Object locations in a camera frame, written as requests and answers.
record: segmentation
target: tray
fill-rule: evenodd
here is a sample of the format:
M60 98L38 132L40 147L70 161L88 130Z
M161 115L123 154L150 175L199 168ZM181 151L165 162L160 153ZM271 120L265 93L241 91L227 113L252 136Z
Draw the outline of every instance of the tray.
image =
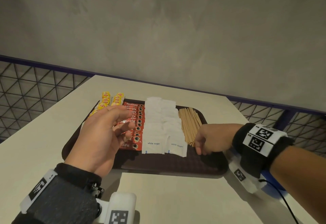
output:
M144 101L139 100L125 99L124 101L135 104L145 104ZM182 109L186 107L176 106L176 108ZM206 124L207 122L202 113L196 109L194 109L194 111L198 113L202 124ZM81 125L64 145L62 149L62 158L64 160L67 158L72 147L74 146L79 136L80 128ZM209 156L199 156L197 155L195 148L188 145L186 157L180 157L169 153L142 154L141 151L119 149L115 156L113 168L138 170L140 172L150 171L153 173L193 173L222 175L226 173L229 165L223 152L214 152Z

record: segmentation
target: geometric lattice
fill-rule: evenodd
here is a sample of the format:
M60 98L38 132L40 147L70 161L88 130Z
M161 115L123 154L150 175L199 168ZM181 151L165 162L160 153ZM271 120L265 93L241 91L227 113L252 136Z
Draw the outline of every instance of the geometric lattice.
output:
M326 157L325 116L297 112L284 131L296 146Z
M88 79L0 61L0 143Z
M282 109L251 105L241 102L231 101L242 115L251 123L263 124L272 127L282 115Z
M262 123L272 127L283 110L232 101L235 107L251 123ZM326 157L325 116L297 112L284 129L288 137L295 140L295 146L305 148Z

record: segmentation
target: wall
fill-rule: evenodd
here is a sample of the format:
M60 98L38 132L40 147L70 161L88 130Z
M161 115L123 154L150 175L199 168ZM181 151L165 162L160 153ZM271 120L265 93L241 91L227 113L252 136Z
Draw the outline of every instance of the wall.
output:
M326 0L0 0L0 54L326 111Z

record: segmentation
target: black cable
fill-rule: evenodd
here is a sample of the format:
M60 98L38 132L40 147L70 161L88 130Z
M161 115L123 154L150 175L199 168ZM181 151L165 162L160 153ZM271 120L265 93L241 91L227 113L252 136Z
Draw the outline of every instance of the black cable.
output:
M283 201L285 202L287 208L290 210L290 213L291 213L293 219L295 220L296 224L299 224L299 222L298 222L297 219L295 218L295 216L294 216L294 214L293 214L293 212L292 212L290 206L287 204L285 198L283 197L283 195L282 195L282 193L279 191L279 189L278 189L275 185L273 185L271 182L269 182L269 181L267 181L267 180L265 180L265 179L259 179L258 181L259 181L259 182L266 182L266 183L270 184L271 186L273 186L273 187L275 188L275 190L277 190L277 192L278 192L278 193L281 195L281 197L283 198Z

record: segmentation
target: hand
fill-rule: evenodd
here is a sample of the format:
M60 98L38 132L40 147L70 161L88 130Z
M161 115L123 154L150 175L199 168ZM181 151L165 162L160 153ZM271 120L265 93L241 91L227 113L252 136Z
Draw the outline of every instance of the hand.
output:
M243 124L203 124L195 137L195 148L198 155L221 152L232 146L232 140Z
M132 113L125 106L105 107L90 116L65 163L100 177L107 175L112 169L119 147L131 138L129 130L135 127L135 123L113 126L131 116Z

